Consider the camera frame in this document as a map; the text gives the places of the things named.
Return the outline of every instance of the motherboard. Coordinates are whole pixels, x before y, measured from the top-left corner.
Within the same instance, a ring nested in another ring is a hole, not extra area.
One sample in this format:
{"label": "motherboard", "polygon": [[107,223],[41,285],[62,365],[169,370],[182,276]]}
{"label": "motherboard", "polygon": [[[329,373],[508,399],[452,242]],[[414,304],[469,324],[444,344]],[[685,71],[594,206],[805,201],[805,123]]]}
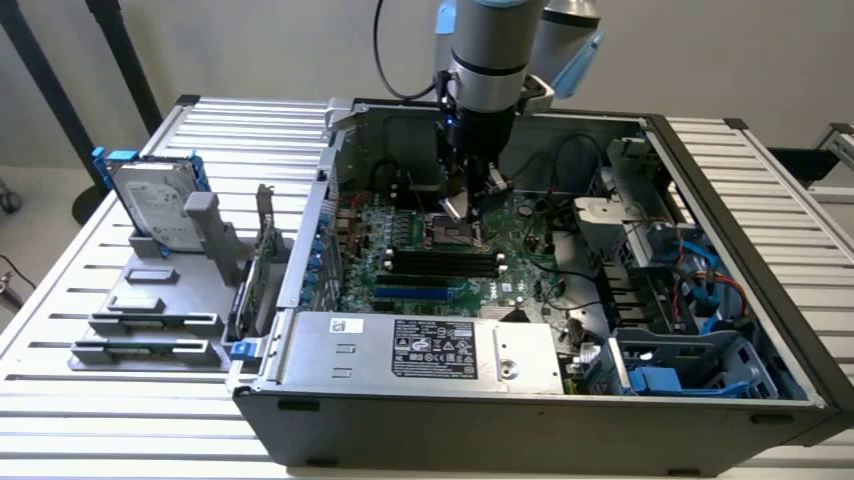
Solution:
{"label": "motherboard", "polygon": [[380,195],[344,205],[342,311],[501,319],[522,310],[533,321],[549,321],[545,295],[560,279],[530,261],[557,268],[536,197],[516,195],[474,224],[400,209]]}

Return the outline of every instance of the blue ram slot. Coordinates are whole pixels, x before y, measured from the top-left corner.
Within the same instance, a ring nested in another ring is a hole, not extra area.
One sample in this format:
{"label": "blue ram slot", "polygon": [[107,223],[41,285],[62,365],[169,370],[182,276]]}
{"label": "blue ram slot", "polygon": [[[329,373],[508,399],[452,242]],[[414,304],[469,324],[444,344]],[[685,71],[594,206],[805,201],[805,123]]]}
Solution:
{"label": "blue ram slot", "polygon": [[378,287],[374,289],[376,297],[416,298],[418,300],[450,300],[452,294],[448,288],[393,288]]}

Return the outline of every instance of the black ram slot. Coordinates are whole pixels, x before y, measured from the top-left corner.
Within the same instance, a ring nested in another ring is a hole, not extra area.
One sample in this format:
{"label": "black ram slot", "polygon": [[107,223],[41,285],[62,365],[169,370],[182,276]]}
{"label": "black ram slot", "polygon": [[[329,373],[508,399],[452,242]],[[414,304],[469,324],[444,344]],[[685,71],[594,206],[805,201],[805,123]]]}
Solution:
{"label": "black ram slot", "polygon": [[493,265],[454,264],[400,264],[394,263],[393,272],[398,275],[425,275],[432,277],[498,277],[498,269]]}
{"label": "black ram slot", "polygon": [[485,253],[396,252],[393,272],[437,277],[498,277],[496,257]]}
{"label": "black ram slot", "polygon": [[378,275],[378,285],[400,285],[406,287],[448,287],[448,278],[412,276],[412,275]]}
{"label": "black ram slot", "polygon": [[396,260],[480,262],[493,264],[496,255],[464,252],[396,252]]}
{"label": "black ram slot", "polygon": [[465,270],[456,268],[453,270],[440,270],[438,268],[421,268],[421,267],[397,267],[394,272],[402,275],[430,275],[436,277],[454,277],[454,278],[498,278],[498,271],[493,270]]}

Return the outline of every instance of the power supply label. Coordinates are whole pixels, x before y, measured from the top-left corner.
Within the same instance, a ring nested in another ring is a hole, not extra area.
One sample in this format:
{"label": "power supply label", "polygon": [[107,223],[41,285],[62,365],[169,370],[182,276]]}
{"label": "power supply label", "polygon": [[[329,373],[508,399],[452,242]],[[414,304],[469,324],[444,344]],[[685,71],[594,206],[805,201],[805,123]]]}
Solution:
{"label": "power supply label", "polygon": [[398,377],[478,379],[474,323],[397,319],[393,347]]}

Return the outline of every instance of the slotted metal table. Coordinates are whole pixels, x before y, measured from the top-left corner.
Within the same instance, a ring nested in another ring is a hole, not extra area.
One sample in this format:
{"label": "slotted metal table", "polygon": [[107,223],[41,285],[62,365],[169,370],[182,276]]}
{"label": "slotted metal table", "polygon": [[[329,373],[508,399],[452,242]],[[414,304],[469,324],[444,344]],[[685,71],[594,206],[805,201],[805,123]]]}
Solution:
{"label": "slotted metal table", "polygon": [[[199,153],[225,220],[242,236],[258,229],[258,183],[273,184],[277,225],[293,236],[328,144],[326,111],[325,103],[202,97],[174,108],[143,153]],[[748,130],[721,120],[670,122],[852,379],[851,238]],[[111,194],[0,335],[0,477],[430,477],[273,463],[231,401],[225,374],[70,370],[69,347],[130,258],[130,233]],[[854,431],[813,448],[775,448],[721,478],[854,478]]]}

